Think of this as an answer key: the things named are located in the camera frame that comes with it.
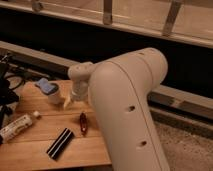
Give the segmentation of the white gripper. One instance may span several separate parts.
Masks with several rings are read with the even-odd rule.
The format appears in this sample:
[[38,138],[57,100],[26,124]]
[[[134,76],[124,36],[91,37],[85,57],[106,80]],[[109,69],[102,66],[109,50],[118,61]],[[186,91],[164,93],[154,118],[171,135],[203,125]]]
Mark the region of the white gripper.
[[86,81],[74,81],[70,96],[64,100],[63,108],[68,109],[72,101],[86,101],[88,98],[88,83]]

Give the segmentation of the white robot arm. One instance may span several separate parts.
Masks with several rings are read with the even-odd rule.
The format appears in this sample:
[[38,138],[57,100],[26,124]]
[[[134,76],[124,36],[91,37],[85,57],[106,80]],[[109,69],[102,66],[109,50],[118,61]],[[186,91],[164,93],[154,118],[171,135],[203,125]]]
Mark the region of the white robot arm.
[[170,171],[147,102],[167,70],[155,48],[69,67],[72,88],[64,106],[90,103],[114,171]]

